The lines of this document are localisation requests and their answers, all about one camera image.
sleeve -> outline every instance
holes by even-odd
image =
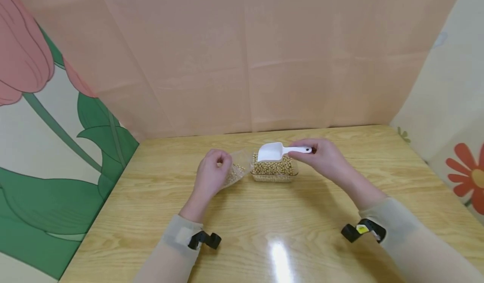
[[[134,277],[134,283],[187,283],[200,248],[188,247],[203,225],[173,216],[168,228]]]
[[[360,212],[386,229],[380,245],[407,282],[484,282],[484,277],[451,246],[424,226],[399,201],[387,198]]]

scoop handle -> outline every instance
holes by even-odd
[[[312,153],[313,149],[309,146],[292,146],[292,147],[283,147],[282,153],[288,152],[300,152],[300,153]]]

pink tulip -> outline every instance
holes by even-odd
[[[54,60],[32,15],[20,0],[0,0],[0,104],[44,88]]]
[[[73,69],[73,67],[67,62],[66,58],[64,59],[64,66],[66,67],[67,77],[71,81],[72,85],[80,91],[82,94],[96,98],[96,94],[89,88],[88,84],[77,74],[77,72]]]

yellow label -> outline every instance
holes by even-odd
[[[358,233],[360,233],[360,235],[363,235],[364,233],[368,233],[370,231],[368,229],[368,227],[366,227],[365,225],[361,225],[361,224],[358,224],[356,226],[356,230],[358,231]]]

hand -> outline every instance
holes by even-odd
[[[232,157],[229,153],[211,149],[198,165],[192,194],[179,215],[201,223],[211,198],[221,190],[231,168]]]
[[[231,167],[232,157],[229,153],[211,149],[198,165],[193,192],[210,200],[221,190]]]
[[[387,195],[346,161],[339,149],[328,139],[303,139],[291,146],[309,146],[312,153],[289,152],[291,158],[304,162],[330,179],[350,196],[359,210],[375,206]]]
[[[328,139],[303,139],[293,142],[290,146],[312,147],[312,153],[289,152],[288,155],[308,164],[337,185],[344,183],[347,180],[346,176],[355,171],[337,146]]]

